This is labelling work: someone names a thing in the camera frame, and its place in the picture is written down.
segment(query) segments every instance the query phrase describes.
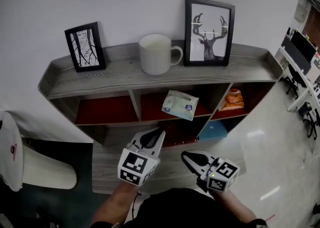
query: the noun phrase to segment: gray wooden shelf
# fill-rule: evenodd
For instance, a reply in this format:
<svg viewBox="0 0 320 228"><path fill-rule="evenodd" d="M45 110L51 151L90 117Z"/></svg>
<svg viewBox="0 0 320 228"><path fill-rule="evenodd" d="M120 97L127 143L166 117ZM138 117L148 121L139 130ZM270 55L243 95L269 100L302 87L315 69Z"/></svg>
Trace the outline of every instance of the gray wooden shelf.
<svg viewBox="0 0 320 228"><path fill-rule="evenodd" d="M172 45L184 49L183 40L173 41ZM105 70L77 73L71 57L65 56L49 64L38 88L73 124L84 117L78 128L94 139L92 189L104 194L112 193L119 183L117 166L121 152L136 132L153 126L162 126L166 130L166 126L171 126L174 122L173 127L177 130L166 131L163 145L194 142L208 122L215 118L214 115L229 90L236 88L241 90L247 113L239 116L235 112L222 120L229 133L250 114L283 73L282 67L266 49L239 44L232 44L226 67L185 67L181 63L159 76L151 76L142 71L137 43L105 47L102 51L107 66ZM199 94L200 100L206 104L207 114L194 117L193 121L168 117L168 120L158 124L163 116L159 115L162 103L156 101L159 100L157 93L166 94L168 90ZM115 105L119 99L130 101L126 100L117 107ZM95 100L102 104L98 107ZM112 111L105 108L107 103L113 103ZM144 121L143 114L146 112L153 114L154 120L153 117L148 117L149 121ZM129 115L134 117L132 122L126 121ZM180 132L179 124L188 133ZM240 175L246 172L242 148L237 141L218 143L217 140L206 140L164 147L159 156L159 167L141 191L153 194L174 187L195 188L196 177L181 161L181 152L190 149L205 150L223 159L228 158L241 167Z"/></svg>
<svg viewBox="0 0 320 228"><path fill-rule="evenodd" d="M183 41L175 41L173 44L181 46ZM142 71L137 43L107 47L103 52L107 65L105 70L78 73L70 56L53 60L39 83L40 92L48 99L58 99L135 88L275 82L279 73L282 73L266 49L239 44L232 44L229 65L226 67L186 67L181 63L159 76L148 75Z"/></svg>

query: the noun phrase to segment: white mug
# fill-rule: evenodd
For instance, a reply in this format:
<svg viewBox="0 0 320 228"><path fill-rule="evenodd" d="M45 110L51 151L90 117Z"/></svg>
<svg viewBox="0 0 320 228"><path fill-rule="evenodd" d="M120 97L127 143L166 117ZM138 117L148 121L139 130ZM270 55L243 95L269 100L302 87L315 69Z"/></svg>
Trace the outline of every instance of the white mug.
<svg viewBox="0 0 320 228"><path fill-rule="evenodd" d="M171 61L171 50L179 50L180 57ZM162 34L149 34L139 41L140 63L142 70L150 75L166 73L170 66L181 61L184 52L179 46L171 46L171 39Z"/></svg>

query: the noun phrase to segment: black picture frame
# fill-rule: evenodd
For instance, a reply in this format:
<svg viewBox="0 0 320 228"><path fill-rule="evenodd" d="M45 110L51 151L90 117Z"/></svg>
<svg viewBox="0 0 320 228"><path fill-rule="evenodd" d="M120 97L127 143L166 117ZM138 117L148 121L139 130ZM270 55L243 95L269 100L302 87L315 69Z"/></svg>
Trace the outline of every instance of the black picture frame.
<svg viewBox="0 0 320 228"><path fill-rule="evenodd" d="M224 9L230 10L229 21L227 23L227 25L228 25L227 43L226 43L226 48L225 48L225 56L224 56L223 60L203 60L203 61L190 60L191 35L192 35L192 30L194 28L194 24L192 22L193 22L193 19L196 19L195 17L192 18L192 5L193 4L214 6L214 7L219 7L219 8L224 8ZM225 3L221 3L221 2L216 2L216 1L211 1L211 0L185 0L185 32L184 32L184 40L185 40L184 65L185 66L227 66L228 65L230 51L231 51L231 45L232 45L232 38L233 38L233 33L234 33L235 10L236 10L236 7L234 5L229 5L229 4L225 4ZM226 21L224 19L223 20L222 19L220 19L221 26L223 25L223 21L226 23Z"/></svg>
<svg viewBox="0 0 320 228"><path fill-rule="evenodd" d="M88 50L85 53L83 53L82 52L83 49L79 51L79 48L78 48L78 46L80 46L78 33L82 33L85 31L86 31L87 42L88 42L87 43ZM86 72L86 71L103 70L106 68L106 62L105 62L105 58L104 58L102 47L101 47L98 22L88 23L85 25L81 25L75 28L65 30L64 34L65 34L66 42L68 44L70 55L73 61L73 65L77 73ZM77 43L76 43L76 48L74 50L73 42L76 41L75 36L77 38Z"/></svg>

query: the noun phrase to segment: mug handle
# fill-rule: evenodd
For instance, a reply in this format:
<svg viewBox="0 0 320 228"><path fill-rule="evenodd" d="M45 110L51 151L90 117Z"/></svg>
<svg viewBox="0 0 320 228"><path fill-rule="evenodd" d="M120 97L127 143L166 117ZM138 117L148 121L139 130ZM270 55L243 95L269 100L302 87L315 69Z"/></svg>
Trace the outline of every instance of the mug handle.
<svg viewBox="0 0 320 228"><path fill-rule="evenodd" d="M171 50L179 50L180 51L180 57L179 57L178 61L175 61L175 62L171 61L171 63L170 63L171 66L176 66L177 64L180 63L182 57L184 56L184 52L182 51L182 48L179 46L172 46Z"/></svg>

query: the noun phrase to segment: picture frame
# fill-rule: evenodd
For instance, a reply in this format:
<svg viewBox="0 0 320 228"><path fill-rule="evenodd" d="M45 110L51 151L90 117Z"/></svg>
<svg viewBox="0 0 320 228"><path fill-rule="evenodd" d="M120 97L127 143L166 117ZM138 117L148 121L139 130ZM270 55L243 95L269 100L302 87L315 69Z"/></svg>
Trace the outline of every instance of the picture frame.
<svg viewBox="0 0 320 228"><path fill-rule="evenodd" d="M185 66L228 65L235 10L221 2L185 0Z"/></svg>
<svg viewBox="0 0 320 228"><path fill-rule="evenodd" d="M106 68L98 22L64 31L74 68L77 73Z"/></svg>

